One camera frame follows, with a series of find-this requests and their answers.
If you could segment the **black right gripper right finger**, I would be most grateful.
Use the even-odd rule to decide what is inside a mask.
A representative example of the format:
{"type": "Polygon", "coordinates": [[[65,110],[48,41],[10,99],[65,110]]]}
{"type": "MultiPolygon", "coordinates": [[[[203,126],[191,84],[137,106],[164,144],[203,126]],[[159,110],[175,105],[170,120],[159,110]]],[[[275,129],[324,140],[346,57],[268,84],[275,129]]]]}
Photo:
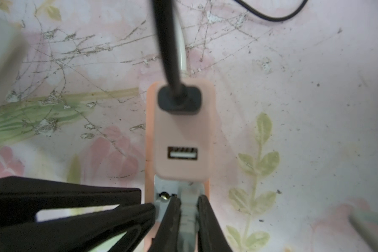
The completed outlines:
{"type": "Polygon", "coordinates": [[[232,252],[206,195],[198,198],[198,251],[232,252]]]}

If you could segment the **pink USB charger adapter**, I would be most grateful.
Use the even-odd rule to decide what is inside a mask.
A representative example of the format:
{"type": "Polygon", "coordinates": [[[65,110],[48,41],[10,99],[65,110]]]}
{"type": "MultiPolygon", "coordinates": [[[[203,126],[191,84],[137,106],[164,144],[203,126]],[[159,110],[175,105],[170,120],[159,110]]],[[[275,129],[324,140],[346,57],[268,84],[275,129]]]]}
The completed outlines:
{"type": "Polygon", "coordinates": [[[147,104],[153,106],[153,169],[166,180],[205,182],[214,160],[215,87],[206,79],[187,78],[183,82],[188,88],[198,88],[202,95],[195,115],[174,115],[160,108],[157,97],[164,83],[156,82],[148,90],[147,104]]]}

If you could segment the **white two-prong plug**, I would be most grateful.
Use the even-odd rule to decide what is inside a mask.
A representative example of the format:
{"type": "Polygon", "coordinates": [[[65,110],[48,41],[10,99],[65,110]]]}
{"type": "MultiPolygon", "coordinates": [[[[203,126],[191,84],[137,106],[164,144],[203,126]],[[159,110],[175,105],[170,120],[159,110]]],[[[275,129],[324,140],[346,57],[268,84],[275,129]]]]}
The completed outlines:
{"type": "Polygon", "coordinates": [[[196,247],[198,197],[201,188],[196,183],[182,185],[179,189],[181,217],[177,235],[178,252],[194,252],[196,247]]]}

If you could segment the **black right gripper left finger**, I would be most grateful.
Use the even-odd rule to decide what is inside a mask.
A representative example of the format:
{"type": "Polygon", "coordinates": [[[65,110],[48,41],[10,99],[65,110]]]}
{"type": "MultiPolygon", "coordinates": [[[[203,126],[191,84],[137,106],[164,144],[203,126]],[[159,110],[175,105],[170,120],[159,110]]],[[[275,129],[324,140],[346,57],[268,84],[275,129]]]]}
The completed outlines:
{"type": "Polygon", "coordinates": [[[177,252],[180,218],[181,200],[172,197],[148,252],[177,252]]]}

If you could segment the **orange power strip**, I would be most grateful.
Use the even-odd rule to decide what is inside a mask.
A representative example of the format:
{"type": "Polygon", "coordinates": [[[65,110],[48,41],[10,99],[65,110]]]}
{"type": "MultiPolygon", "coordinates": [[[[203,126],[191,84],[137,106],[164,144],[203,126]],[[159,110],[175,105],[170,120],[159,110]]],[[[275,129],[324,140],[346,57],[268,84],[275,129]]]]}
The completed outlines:
{"type": "MultiPolygon", "coordinates": [[[[153,169],[153,136],[154,136],[154,111],[156,102],[156,87],[161,82],[153,83],[147,90],[146,98],[146,163],[145,163],[145,186],[143,199],[145,203],[154,202],[154,169],[153,169]]],[[[204,182],[205,195],[210,197],[210,181],[204,182]]],[[[160,222],[155,222],[152,229],[147,233],[144,242],[144,252],[151,246],[152,239],[155,238],[160,222]]]]}

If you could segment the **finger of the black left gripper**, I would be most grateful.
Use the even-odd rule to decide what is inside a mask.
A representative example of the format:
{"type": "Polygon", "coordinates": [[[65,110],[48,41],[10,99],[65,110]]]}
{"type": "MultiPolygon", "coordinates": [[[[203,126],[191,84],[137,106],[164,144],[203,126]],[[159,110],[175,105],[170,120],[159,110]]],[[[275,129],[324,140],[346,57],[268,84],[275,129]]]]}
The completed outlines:
{"type": "Polygon", "coordinates": [[[155,223],[141,190],[0,178],[0,252],[88,252],[119,237],[113,252],[132,252],[155,223]],[[42,210],[110,205],[111,210],[39,222],[42,210]]]}

